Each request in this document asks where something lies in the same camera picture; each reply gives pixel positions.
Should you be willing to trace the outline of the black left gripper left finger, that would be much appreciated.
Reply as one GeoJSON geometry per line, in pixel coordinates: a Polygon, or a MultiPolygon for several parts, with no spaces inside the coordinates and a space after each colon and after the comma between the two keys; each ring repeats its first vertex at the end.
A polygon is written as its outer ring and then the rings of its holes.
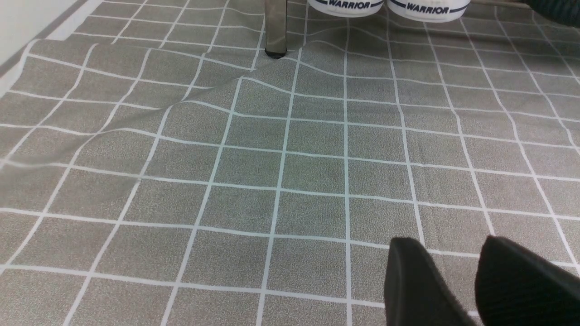
{"type": "Polygon", "coordinates": [[[384,283],[388,326],[474,326],[417,240],[390,240],[384,283]]]}

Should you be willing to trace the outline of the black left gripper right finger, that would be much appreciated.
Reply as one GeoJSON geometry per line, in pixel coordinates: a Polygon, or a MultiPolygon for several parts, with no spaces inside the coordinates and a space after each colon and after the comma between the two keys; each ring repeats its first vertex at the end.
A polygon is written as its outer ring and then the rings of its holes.
{"type": "Polygon", "coordinates": [[[580,280],[505,237],[488,236],[475,281],[485,326],[577,326],[580,280]]]}

